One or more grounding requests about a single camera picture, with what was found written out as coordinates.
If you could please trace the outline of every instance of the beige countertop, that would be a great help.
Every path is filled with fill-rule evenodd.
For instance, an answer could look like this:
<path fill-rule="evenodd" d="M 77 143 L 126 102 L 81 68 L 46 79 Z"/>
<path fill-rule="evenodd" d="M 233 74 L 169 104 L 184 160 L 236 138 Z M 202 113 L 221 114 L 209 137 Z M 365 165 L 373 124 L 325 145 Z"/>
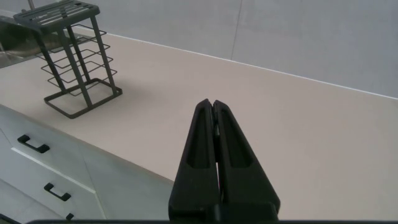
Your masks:
<path fill-rule="evenodd" d="M 0 104 L 174 180 L 195 105 L 220 100 L 278 193 L 280 219 L 398 218 L 397 100 L 112 35 L 104 42 L 122 96 L 68 119 L 44 103 L 58 89 L 36 58 L 0 69 Z"/>

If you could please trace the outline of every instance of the gray wall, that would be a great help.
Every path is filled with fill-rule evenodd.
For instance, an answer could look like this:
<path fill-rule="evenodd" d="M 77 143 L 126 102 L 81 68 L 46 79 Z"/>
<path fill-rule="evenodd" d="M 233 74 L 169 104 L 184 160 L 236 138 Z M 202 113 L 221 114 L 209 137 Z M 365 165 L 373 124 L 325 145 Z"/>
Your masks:
<path fill-rule="evenodd" d="M 396 0 L 83 1 L 112 34 L 398 97 Z"/>

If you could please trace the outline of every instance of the black drawer handle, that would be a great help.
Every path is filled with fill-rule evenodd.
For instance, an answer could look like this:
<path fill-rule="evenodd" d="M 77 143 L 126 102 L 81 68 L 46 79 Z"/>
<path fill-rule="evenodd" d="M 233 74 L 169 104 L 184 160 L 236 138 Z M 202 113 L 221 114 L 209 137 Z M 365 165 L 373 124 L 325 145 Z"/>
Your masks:
<path fill-rule="evenodd" d="M 23 144 L 24 146 L 27 146 L 27 147 L 29 147 L 29 148 L 35 150 L 36 152 L 45 153 L 45 152 L 47 152 L 48 150 L 50 150 L 50 147 L 49 147 L 48 145 L 46 145 L 46 144 L 43 144 L 43 145 L 41 145 L 41 146 L 39 146 L 39 147 L 34 147 L 34 146 L 32 146 L 32 145 L 26 143 L 26 142 L 29 141 L 29 140 L 30 140 L 30 137 L 27 136 L 26 134 L 24 134 L 23 136 L 21 136 L 21 137 L 18 138 L 18 142 L 19 142 L 19 143 L 21 143 L 21 144 Z"/>
<path fill-rule="evenodd" d="M 74 215 L 72 213 L 69 213 L 65 219 L 70 221 L 73 217 Z"/>
<path fill-rule="evenodd" d="M 57 195 L 56 193 L 52 192 L 51 189 L 53 189 L 54 185 L 51 183 L 48 183 L 46 186 L 44 186 L 44 190 L 54 196 L 56 196 L 57 198 L 63 200 L 64 202 L 66 202 L 68 199 L 70 199 L 70 194 L 65 193 L 62 196 Z"/>

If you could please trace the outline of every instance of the dish rack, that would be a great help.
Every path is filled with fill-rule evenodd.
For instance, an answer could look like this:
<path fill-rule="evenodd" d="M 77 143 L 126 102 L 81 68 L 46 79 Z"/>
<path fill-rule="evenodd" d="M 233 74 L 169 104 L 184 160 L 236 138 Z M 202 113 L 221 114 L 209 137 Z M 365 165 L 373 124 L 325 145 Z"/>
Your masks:
<path fill-rule="evenodd" d="M 42 70 L 53 75 L 53 77 L 49 78 L 47 81 L 59 87 L 60 89 L 60 92 L 45 97 L 44 102 L 70 119 L 77 118 L 122 95 L 123 93 L 122 89 L 118 88 L 113 80 L 113 75 L 115 75 L 117 71 L 112 70 L 109 66 L 109 63 L 113 60 L 113 58 L 106 56 L 105 47 L 108 49 L 110 46 L 105 45 L 102 41 L 101 36 L 105 35 L 106 33 L 103 31 L 100 32 L 100 29 L 98 28 L 96 15 L 98 15 L 99 13 L 99 7 L 93 4 L 74 0 L 63 0 L 14 15 L 14 19 L 16 22 L 18 22 L 22 26 L 25 26 L 26 28 L 29 28 L 32 31 L 33 36 L 43 54 L 43 57 L 40 58 L 44 59 L 47 62 L 47 65 L 43 66 Z M 88 38 L 86 39 L 86 41 L 96 42 L 99 51 L 94 52 L 90 49 L 84 49 L 84 51 L 88 50 L 91 53 L 89 54 L 89 56 L 83 58 L 81 50 L 79 49 L 78 39 L 76 39 L 72 27 L 83 26 L 79 25 L 78 23 L 85 19 L 90 19 L 93 27 L 84 27 L 93 30 L 95 34 L 94 37 Z M 47 50 L 47 47 L 42 38 L 44 35 L 51 33 L 58 34 L 58 38 L 62 43 L 63 50 L 67 55 L 66 58 L 70 64 L 66 66 L 61 66 L 58 64 L 60 61 L 66 58 L 61 58 L 60 60 L 53 62 L 49 52 L 54 53 L 56 51 Z M 100 55 L 102 63 L 96 63 L 93 61 L 85 62 L 85 59 L 88 60 L 89 57 L 92 57 L 94 55 Z M 86 67 L 87 63 L 94 63 L 96 67 L 94 69 L 91 69 L 89 72 Z M 63 69 L 68 67 L 70 68 L 62 73 L 59 73 L 57 70 L 57 68 Z M 107 77 L 105 79 L 91 78 L 90 73 L 101 67 L 105 68 Z M 75 78 L 72 78 L 71 80 L 66 80 L 64 77 L 62 77 L 62 75 L 66 74 L 70 70 L 73 70 Z M 74 81 L 77 82 L 76 85 L 65 88 L 65 83 L 73 83 Z M 99 83 L 109 87 L 112 90 L 112 95 L 107 96 L 102 100 L 94 103 L 87 90 L 93 88 Z M 68 113 L 52 103 L 52 100 L 60 98 L 63 95 L 78 96 L 80 94 L 82 94 L 84 97 L 86 107 L 74 113 Z"/>
<path fill-rule="evenodd" d="M 92 27 L 88 27 L 88 26 L 85 26 L 85 25 L 82 25 L 82 24 L 75 24 L 75 25 L 73 25 L 73 26 L 71 26 L 71 27 L 81 27 L 81 28 L 84 28 L 84 29 L 93 30 Z M 101 35 L 101 36 L 104 36 L 104 35 L 107 34 L 107 32 L 105 32 L 105 31 L 103 31 L 103 30 L 99 30 L 99 32 L 100 32 L 100 35 Z M 87 37 L 79 37 L 79 38 L 76 38 L 76 41 L 77 41 L 80 45 L 82 45 L 82 44 L 84 44 L 84 43 L 87 43 L 87 42 L 94 42 L 94 43 L 97 43 L 97 41 L 95 41 L 95 37 L 89 37 L 89 38 L 87 38 Z M 108 50 L 109 48 L 111 48 L 111 46 L 108 45 L 108 44 L 103 43 L 103 45 L 104 45 L 104 50 Z M 63 48 L 62 48 L 62 47 L 57 48 L 57 49 L 49 50 L 49 52 L 51 52 L 51 53 L 53 53 L 53 54 L 56 54 L 56 53 L 59 53 L 59 52 L 62 52 L 62 51 L 63 51 Z M 90 70 L 87 70 L 87 72 L 88 72 L 89 74 L 92 73 L 92 72 L 94 72 L 95 70 L 101 68 L 101 67 L 103 67 L 103 68 L 105 67 L 104 63 L 99 64 L 99 63 L 97 63 L 97 62 L 94 62 L 94 61 L 92 61 L 92 60 L 89 60 L 90 57 L 92 57 L 92 56 L 101 55 L 101 51 L 100 51 L 100 50 L 94 51 L 94 50 L 91 50 L 91 49 L 89 49 L 89 48 L 85 48 L 85 49 L 83 49 L 83 50 L 80 50 L 81 53 L 87 52 L 87 51 L 88 51 L 88 52 L 91 52 L 91 53 L 90 53 L 89 55 L 83 57 L 83 60 L 85 61 L 86 64 L 93 63 L 93 64 L 96 65 L 96 67 L 94 67 L 94 68 L 92 68 L 92 69 L 90 69 Z M 42 60 L 44 60 L 44 61 L 46 61 L 46 59 L 44 58 L 44 56 L 43 56 L 42 54 L 37 54 L 37 55 L 35 55 L 35 56 L 38 57 L 38 58 L 40 58 L 40 59 L 42 59 Z M 106 58 L 108 59 L 108 63 L 110 63 L 110 62 L 112 62 L 112 61 L 114 60 L 112 57 L 109 57 L 109 56 L 106 56 Z M 62 62 L 62 61 L 67 61 L 67 60 L 68 60 L 68 56 L 64 56 L 64 57 L 62 57 L 62 58 L 60 58 L 60 59 L 58 59 L 58 60 L 56 60 L 56 61 L 53 61 L 53 64 L 54 64 L 57 68 L 63 70 L 63 72 L 59 73 L 59 76 L 60 76 L 61 80 L 62 80 L 64 83 L 67 83 L 67 84 L 76 83 L 76 77 L 68 80 L 68 79 L 66 79 L 66 78 L 63 76 L 64 74 L 66 74 L 66 73 L 72 71 L 72 67 L 71 67 L 71 64 L 70 64 L 70 63 L 68 63 L 68 64 L 66 64 L 66 65 L 61 65 L 61 62 Z M 81 66 L 79 60 L 76 60 L 75 62 L 76 62 L 76 64 L 78 65 L 78 67 Z M 49 79 L 47 80 L 50 84 L 52 84 L 52 85 L 54 85 L 54 86 L 56 86 L 56 87 L 59 87 L 57 81 L 55 80 L 55 77 L 53 76 L 53 73 L 51 72 L 51 69 L 49 68 L 49 65 L 48 65 L 48 64 L 47 64 L 47 65 L 44 65 L 44 66 L 41 67 L 40 69 L 43 70 L 43 71 L 45 71 L 45 72 L 47 72 L 47 73 L 49 73 L 49 74 L 52 76 L 51 78 L 49 78 Z M 112 71 L 112 76 L 114 76 L 114 75 L 117 74 L 117 72 L 118 72 L 118 71 L 116 71 L 116 70 L 114 70 L 114 69 L 112 69 L 112 68 L 111 68 L 111 71 Z M 102 79 L 102 81 L 106 81 L 106 80 L 108 80 L 108 79 L 109 79 L 108 77 L 105 77 L 105 78 Z M 88 87 L 87 87 L 87 90 L 89 90 L 90 88 L 93 88 L 94 86 L 96 86 L 96 85 L 98 85 L 98 84 L 100 84 L 100 83 L 97 82 L 97 83 L 94 83 L 94 84 L 88 86 Z M 81 90 L 69 92 L 69 94 L 72 95 L 72 96 L 78 96 L 78 95 L 80 95 L 81 93 L 82 93 Z"/>

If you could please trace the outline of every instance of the stainless steel sink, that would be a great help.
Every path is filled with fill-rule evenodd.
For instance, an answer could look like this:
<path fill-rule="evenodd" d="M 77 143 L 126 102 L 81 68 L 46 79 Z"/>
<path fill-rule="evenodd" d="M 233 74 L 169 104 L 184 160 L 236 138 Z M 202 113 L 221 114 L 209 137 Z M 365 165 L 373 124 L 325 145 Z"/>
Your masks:
<path fill-rule="evenodd" d="M 78 40 L 90 38 L 79 34 L 75 34 L 75 37 Z M 42 39 L 47 50 L 61 49 L 57 34 L 47 34 Z M 0 68 L 30 60 L 37 54 L 40 54 L 40 48 L 31 31 L 20 26 L 13 18 L 0 16 Z"/>

